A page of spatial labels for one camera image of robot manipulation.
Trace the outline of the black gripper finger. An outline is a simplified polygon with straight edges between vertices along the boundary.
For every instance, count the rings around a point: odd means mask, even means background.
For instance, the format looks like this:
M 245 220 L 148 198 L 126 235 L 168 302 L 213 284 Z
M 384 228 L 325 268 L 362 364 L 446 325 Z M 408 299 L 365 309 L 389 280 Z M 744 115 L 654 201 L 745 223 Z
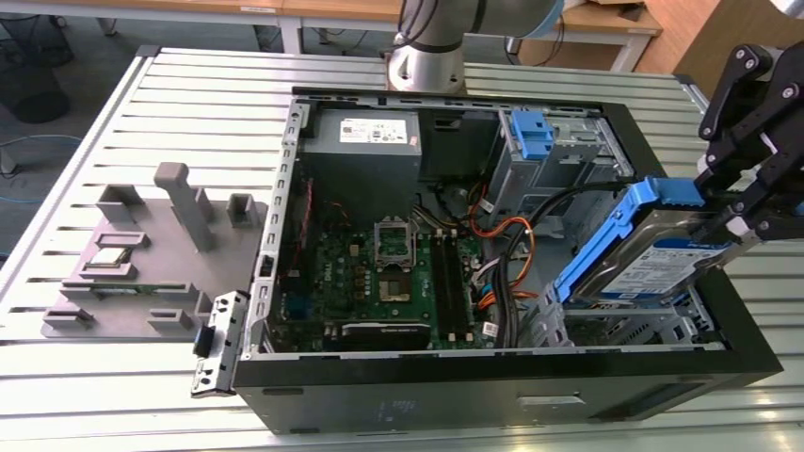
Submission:
M 777 88 L 770 84 L 764 103 L 736 126 L 740 133 L 758 128 L 774 134 L 778 144 L 778 152 L 766 160 L 762 171 L 764 180 L 778 187 L 778 196 L 765 198 L 748 193 L 753 169 L 744 170 L 724 191 L 706 194 L 698 189 L 717 208 L 713 217 L 693 230 L 700 243 L 729 239 L 741 243 L 748 234 L 762 241 L 802 236 L 802 215 L 796 212 L 802 203 L 802 88 L 797 82 Z
M 740 44 L 728 56 L 698 129 L 698 136 L 708 145 L 697 162 L 696 184 L 706 194 L 730 188 L 741 172 L 753 169 L 754 179 L 745 187 L 748 193 L 765 198 L 778 196 L 778 187 L 762 176 L 766 160 L 778 152 L 776 136 L 762 128 L 749 133 L 736 130 L 737 124 L 765 101 L 773 55 L 774 51 L 760 45 Z

